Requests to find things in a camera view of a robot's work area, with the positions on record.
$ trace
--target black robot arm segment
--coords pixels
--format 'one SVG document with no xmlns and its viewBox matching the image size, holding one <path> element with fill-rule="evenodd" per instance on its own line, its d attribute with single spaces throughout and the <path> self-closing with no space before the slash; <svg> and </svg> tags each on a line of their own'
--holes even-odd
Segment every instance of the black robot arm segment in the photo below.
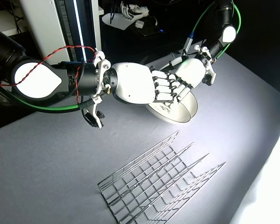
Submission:
<svg viewBox="0 0 280 224">
<path fill-rule="evenodd" d="M 230 0 L 215 1 L 213 12 L 215 33 L 202 45 L 202 47 L 207 47 L 212 59 L 216 58 L 220 51 L 236 38 L 236 29 L 231 23 L 233 11 L 233 4 Z"/>
</svg>

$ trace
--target green cable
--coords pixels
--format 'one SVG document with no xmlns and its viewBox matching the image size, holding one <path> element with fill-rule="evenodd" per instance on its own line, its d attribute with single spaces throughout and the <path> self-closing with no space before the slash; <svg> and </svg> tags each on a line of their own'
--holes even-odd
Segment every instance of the green cable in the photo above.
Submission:
<svg viewBox="0 0 280 224">
<path fill-rule="evenodd" d="M 21 101 L 22 103 L 34 107 L 36 109 L 42 109 L 42 110 L 47 110 L 47 111 L 63 111 L 63 110 L 72 110 L 72 109 L 76 109 L 79 106 L 78 105 L 69 105 L 69 106 L 60 106 L 60 107 L 43 107 L 43 106 L 35 106 L 32 104 L 29 104 L 27 102 L 25 102 L 24 100 L 17 98 L 19 101 Z"/>
<path fill-rule="evenodd" d="M 238 29 L 237 29 L 237 34 L 238 34 L 239 29 L 241 28 L 242 18 L 241 18 L 241 14 L 240 14 L 240 12 L 239 12 L 239 10 L 238 10 L 238 7 L 237 7 L 236 5 L 234 5 L 234 9 L 235 9 L 235 11 L 237 11 L 237 13 L 238 13 Z M 218 59 L 219 57 L 221 57 L 221 55 L 227 50 L 227 48 L 229 47 L 229 45 L 230 45 L 230 43 L 226 45 L 226 47 L 225 47 L 225 48 L 222 50 L 222 52 L 218 55 L 217 59 Z"/>
<path fill-rule="evenodd" d="M 196 29 L 198 23 L 200 22 L 201 18 L 202 18 L 202 17 L 204 16 L 204 14 L 209 10 L 209 8 L 212 7 L 212 5 L 213 5 L 214 3 L 215 3 L 215 2 L 213 1 L 213 2 L 205 9 L 205 11 L 201 14 L 201 16 L 200 16 L 199 19 L 197 20 L 197 22 L 196 22 L 196 24 L 195 24 L 195 26 L 194 26 L 194 28 L 193 28 L 193 30 L 192 30 L 192 34 L 194 34 L 194 31 L 195 31 L 195 29 Z"/>
</svg>

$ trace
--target metal wire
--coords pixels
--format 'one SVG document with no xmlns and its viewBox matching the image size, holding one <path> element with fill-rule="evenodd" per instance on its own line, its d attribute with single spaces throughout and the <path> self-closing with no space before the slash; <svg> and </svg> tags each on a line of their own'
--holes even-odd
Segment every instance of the metal wire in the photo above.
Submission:
<svg viewBox="0 0 280 224">
<path fill-rule="evenodd" d="M 195 176 L 193 168 L 207 155 L 186 165 L 176 152 L 173 133 L 98 184 L 118 224 L 164 224 L 217 173 L 225 163 Z"/>
</svg>

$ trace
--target light strip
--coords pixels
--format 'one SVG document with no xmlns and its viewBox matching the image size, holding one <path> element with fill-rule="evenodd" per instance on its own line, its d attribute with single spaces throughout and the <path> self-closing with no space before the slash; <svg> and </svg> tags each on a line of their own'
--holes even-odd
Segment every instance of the light strip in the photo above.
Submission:
<svg viewBox="0 0 280 224">
<path fill-rule="evenodd" d="M 84 46 L 80 19 L 79 19 L 79 13 L 78 13 L 78 7 L 77 7 L 77 0 L 73 0 L 73 1 L 74 1 L 74 8 L 75 8 L 76 20 L 77 20 L 77 25 L 78 25 L 78 31 L 79 31 L 79 36 L 80 36 L 80 42 L 81 42 L 81 45 Z M 84 48 L 82 48 L 82 52 L 83 52 L 84 61 L 86 61 L 86 54 L 85 54 Z"/>
</svg>

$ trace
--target metal frame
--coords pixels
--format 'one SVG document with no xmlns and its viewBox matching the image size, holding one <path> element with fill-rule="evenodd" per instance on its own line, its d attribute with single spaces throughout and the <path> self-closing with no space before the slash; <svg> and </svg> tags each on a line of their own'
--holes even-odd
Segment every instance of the metal frame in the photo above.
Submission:
<svg viewBox="0 0 280 224">
<path fill-rule="evenodd" d="M 172 147 L 178 131 L 98 184 L 118 224 L 164 224 L 217 173 L 225 163 L 195 176 L 193 168 L 207 155 L 186 165 Z"/>
</svg>

